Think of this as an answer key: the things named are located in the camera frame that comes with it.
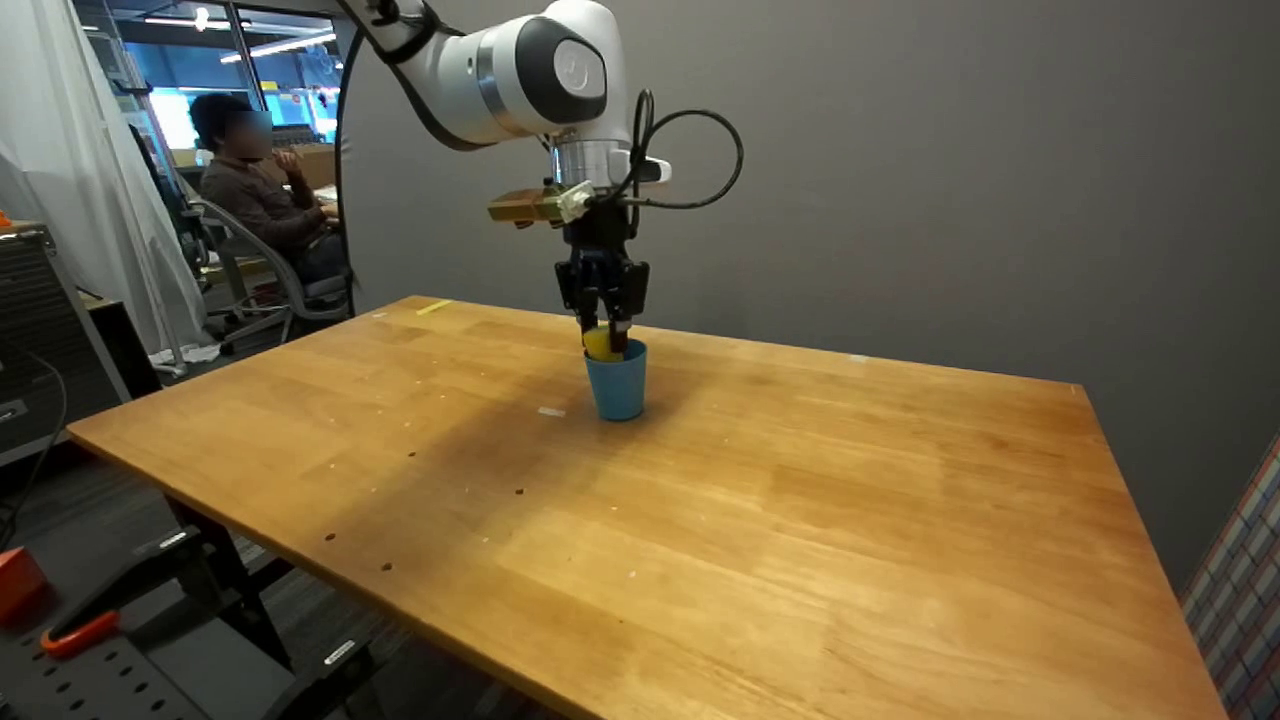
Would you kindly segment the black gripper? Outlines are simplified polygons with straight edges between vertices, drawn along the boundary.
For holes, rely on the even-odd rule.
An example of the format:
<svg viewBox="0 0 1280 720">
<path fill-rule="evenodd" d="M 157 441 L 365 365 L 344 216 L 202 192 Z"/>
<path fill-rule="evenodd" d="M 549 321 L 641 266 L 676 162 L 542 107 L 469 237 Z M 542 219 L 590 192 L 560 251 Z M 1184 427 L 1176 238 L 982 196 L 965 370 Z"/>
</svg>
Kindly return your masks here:
<svg viewBox="0 0 1280 720">
<path fill-rule="evenodd" d="M 630 314 L 643 313 L 647 294 L 647 262 L 629 256 L 629 212 L 571 224 L 564 238 L 569 256 L 554 262 L 560 299 L 577 313 L 580 330 L 594 330 L 598 313 L 608 313 L 608 346 L 625 350 Z"/>
</svg>

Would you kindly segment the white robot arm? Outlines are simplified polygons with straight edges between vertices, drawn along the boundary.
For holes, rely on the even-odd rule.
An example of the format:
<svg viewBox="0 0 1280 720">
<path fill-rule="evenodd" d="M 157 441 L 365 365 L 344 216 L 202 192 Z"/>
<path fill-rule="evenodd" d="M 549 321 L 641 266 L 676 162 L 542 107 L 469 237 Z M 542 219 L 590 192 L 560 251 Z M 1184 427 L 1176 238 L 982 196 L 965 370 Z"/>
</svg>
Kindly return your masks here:
<svg viewBox="0 0 1280 720">
<path fill-rule="evenodd" d="M 629 192 L 641 141 L 629 112 L 620 18 L 602 0 L 549 0 L 538 12 L 460 30 L 428 0 L 334 0 L 416 119 L 448 147 L 538 141 L 549 179 L 517 219 L 564 232 L 554 262 L 564 309 L 586 356 L 629 346 L 647 266 L 629 256 Z"/>
</svg>

